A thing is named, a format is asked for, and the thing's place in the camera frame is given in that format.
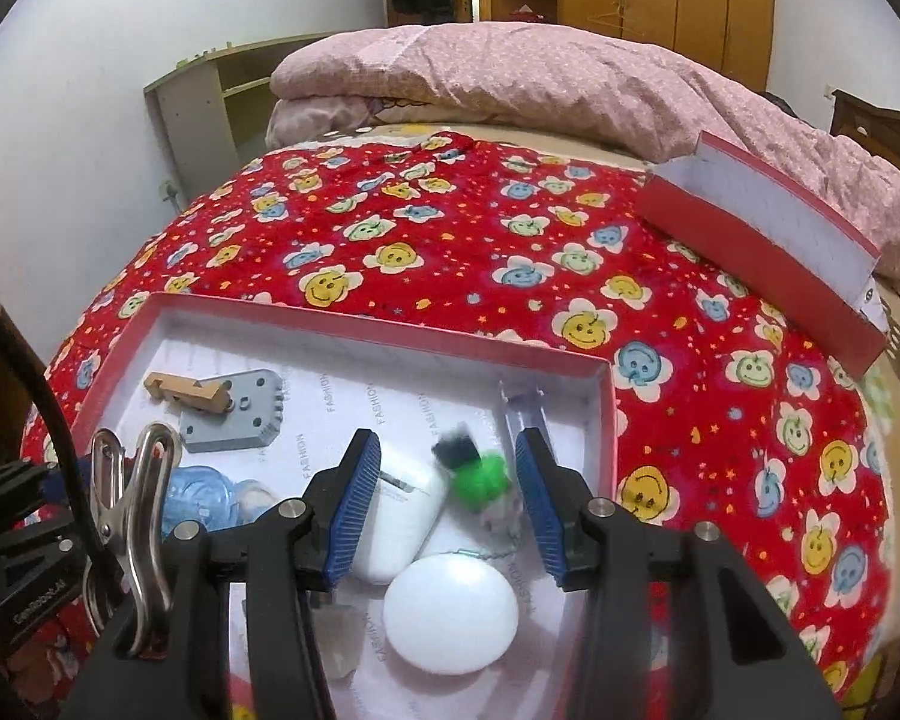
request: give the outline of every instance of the gray plastic part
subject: gray plastic part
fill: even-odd
[[[224,413],[184,409],[180,439],[190,452],[221,452],[269,445],[283,422],[283,380],[272,370],[246,370],[229,376],[201,379],[200,384],[222,382],[230,391]]]

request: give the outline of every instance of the open box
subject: open box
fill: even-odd
[[[254,479],[277,500],[303,493],[309,478],[336,466],[358,428],[388,447],[436,463],[440,434],[464,423],[481,451],[509,458],[501,387],[543,392],[557,461],[581,471],[591,490],[616,488],[616,426],[610,363],[528,343],[195,295],[151,295],[114,344],[74,423],[77,450],[98,427],[132,451],[141,429],[159,420],[178,428],[179,406],[143,386],[158,370],[194,379],[269,368],[283,379],[284,420],[263,448],[190,454],[182,466],[213,466],[233,482]],[[332,680],[341,720],[357,717],[535,718],[550,716],[562,688],[581,604],[560,591],[540,562],[527,523],[521,541],[499,543],[472,515],[444,507],[420,556],[463,550],[500,570],[520,605],[509,651],[476,674],[447,678],[415,670],[389,651],[382,587],[348,577],[340,604],[362,615],[364,646],[356,672]],[[250,706],[242,586],[230,594],[231,695]]]

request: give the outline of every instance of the folded blanket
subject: folded blanket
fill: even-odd
[[[900,292],[900,171],[658,46],[557,25],[482,22],[335,35],[288,56],[282,100],[357,95],[453,107],[495,122],[625,146],[662,162],[707,130],[837,208],[881,251]]]

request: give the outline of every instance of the wooden shelf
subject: wooden shelf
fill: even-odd
[[[248,92],[250,89],[256,89],[258,86],[263,86],[264,84],[269,83],[269,76],[265,79],[256,79],[254,81],[247,81],[247,83],[242,83],[240,86],[232,86],[229,89],[223,90],[223,98],[229,98],[233,95],[239,95],[241,92]]]

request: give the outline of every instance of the metal clip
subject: metal clip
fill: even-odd
[[[130,585],[136,630],[127,654],[137,656],[167,630],[170,588],[163,570],[160,523],[170,471],[181,457],[180,436],[152,422],[137,440],[133,470],[120,440],[107,429],[93,436],[90,454],[90,511],[101,540],[117,557]],[[83,603],[97,635],[113,614],[98,596],[93,565],[83,576]]]

